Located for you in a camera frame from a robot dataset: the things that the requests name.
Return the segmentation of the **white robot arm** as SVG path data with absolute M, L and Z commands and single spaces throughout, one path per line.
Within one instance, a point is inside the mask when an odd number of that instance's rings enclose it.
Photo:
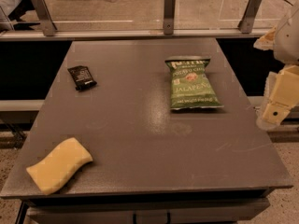
M 257 112 L 257 126 L 262 130 L 278 127 L 299 104 L 299 2 L 296 2 L 265 35 L 253 45 L 272 50 L 274 58 L 284 64 L 266 78 L 263 101 Z

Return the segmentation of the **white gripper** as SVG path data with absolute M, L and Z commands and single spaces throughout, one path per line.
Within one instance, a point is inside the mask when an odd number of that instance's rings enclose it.
M 285 65 L 278 73 L 270 72 L 257 113 L 257 126 L 265 131 L 278 127 L 298 104 L 299 66 Z

